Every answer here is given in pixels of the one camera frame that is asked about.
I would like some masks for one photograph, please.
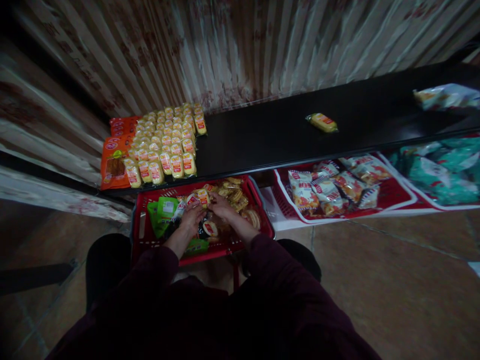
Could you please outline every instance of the person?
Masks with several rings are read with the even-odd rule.
[[[306,247],[259,233],[227,200],[211,199],[208,209],[248,251],[250,276],[237,291],[228,296],[194,276],[172,283],[205,215],[192,203],[164,245],[145,251],[131,271],[125,236],[92,245],[88,311],[47,359],[379,359],[321,286]]]

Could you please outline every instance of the yellow snack package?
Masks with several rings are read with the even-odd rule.
[[[197,175],[197,166],[195,165],[195,159],[189,152],[183,154],[183,171],[188,177]]]
[[[160,185],[165,181],[164,171],[157,161],[149,161],[148,170],[150,170],[151,182],[155,185]]]
[[[205,124],[205,119],[202,115],[195,115],[195,128],[198,136],[207,134],[207,125]]]
[[[192,142],[192,139],[189,139],[189,138],[183,139],[181,142],[181,145],[183,147],[184,153],[190,153],[193,155],[194,158],[197,157],[197,153],[195,152],[195,147],[194,147],[194,143]]]
[[[174,180],[181,179],[185,176],[184,161],[180,155],[172,155],[170,158],[171,175]]]
[[[172,175],[172,168],[170,167],[170,153],[162,152],[160,154],[160,163],[165,175]]]
[[[182,146],[179,143],[173,143],[170,146],[170,153],[172,155],[182,155]]]
[[[308,115],[305,119],[325,133],[334,133],[339,130],[335,121],[319,112]]]
[[[148,161],[149,162],[152,162],[152,161],[160,161],[160,155],[157,151],[149,151],[148,152]]]
[[[164,135],[162,138],[161,138],[161,144],[162,145],[172,145],[172,138],[168,135]]]
[[[152,174],[150,174],[148,161],[139,161],[138,162],[138,169],[140,170],[141,179],[145,183],[151,183],[152,182]]]

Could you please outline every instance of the orange snack package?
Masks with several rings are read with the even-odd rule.
[[[100,190],[129,188],[123,160],[129,156],[131,135],[107,137],[101,155]]]

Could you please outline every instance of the red basket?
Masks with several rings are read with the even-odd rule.
[[[385,180],[380,184],[380,193],[378,195],[377,204],[378,206],[376,208],[358,210],[345,215],[333,217],[307,217],[303,215],[295,206],[294,202],[287,193],[286,186],[290,183],[289,170],[311,171],[312,166],[313,163],[310,163],[289,168],[279,168],[274,171],[276,175],[276,182],[272,187],[273,196],[278,203],[278,207],[286,218],[300,219],[306,224],[323,224],[331,223],[332,219],[346,220],[377,214],[379,212],[391,211],[415,204],[417,202],[417,196],[401,180],[397,178],[395,173],[392,173],[392,177],[390,179]]]
[[[270,219],[265,212],[264,204],[260,197],[257,184],[248,175],[236,176],[243,179],[241,189],[244,195],[248,198],[249,206],[253,206],[260,217],[260,231],[271,238],[275,237],[275,230],[270,222]],[[160,247],[164,240],[157,239],[152,229],[150,216],[147,211],[148,203],[157,202],[159,197],[177,197],[187,196],[193,190],[202,188],[205,184],[216,184],[217,180],[197,182],[194,184],[169,187],[165,189],[141,192],[136,199],[135,208],[133,209],[132,225],[130,232],[130,240],[132,241],[131,251],[131,266],[135,265],[140,255],[148,249]],[[139,238],[140,233],[140,216],[145,213],[144,235]],[[211,243],[208,251],[202,254],[184,256],[180,260],[180,266],[197,263],[209,259],[219,258],[225,255],[232,254],[244,248],[243,243],[238,238],[222,239],[217,243]]]

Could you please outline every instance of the curtain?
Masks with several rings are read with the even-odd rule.
[[[131,215],[131,210],[126,206],[3,166],[0,166],[0,198],[121,223],[128,223]]]
[[[446,60],[475,0],[26,0],[22,26],[112,117],[207,112]]]

